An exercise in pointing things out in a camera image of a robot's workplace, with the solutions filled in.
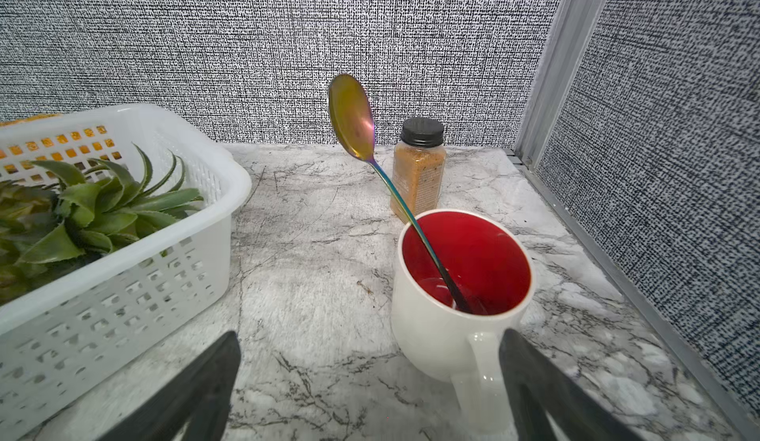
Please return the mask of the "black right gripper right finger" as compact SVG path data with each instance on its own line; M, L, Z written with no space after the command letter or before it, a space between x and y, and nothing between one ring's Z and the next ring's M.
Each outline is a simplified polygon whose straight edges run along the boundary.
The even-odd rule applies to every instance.
M638 440L542 355L520 332L508 329L499 361L518 437L554 440L556 423L570 440Z

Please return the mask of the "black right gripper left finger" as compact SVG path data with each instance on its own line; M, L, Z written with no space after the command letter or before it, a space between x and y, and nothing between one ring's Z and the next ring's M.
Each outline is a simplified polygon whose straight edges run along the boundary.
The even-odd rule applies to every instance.
M103 440L220 440L231 411L231 396L241 364L233 331L224 333L190 365L123 419Z

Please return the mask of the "pineapple with green crown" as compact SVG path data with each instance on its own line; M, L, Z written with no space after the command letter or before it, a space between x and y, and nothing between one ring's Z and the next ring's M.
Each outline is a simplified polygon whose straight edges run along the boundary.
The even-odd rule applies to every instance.
M140 155L135 178L112 160L89 168L59 161L38 167L55 178L43 185L1 184L1 302L34 290L147 238L199 211L196 188L185 187L186 166L174 156L154 181L152 160Z

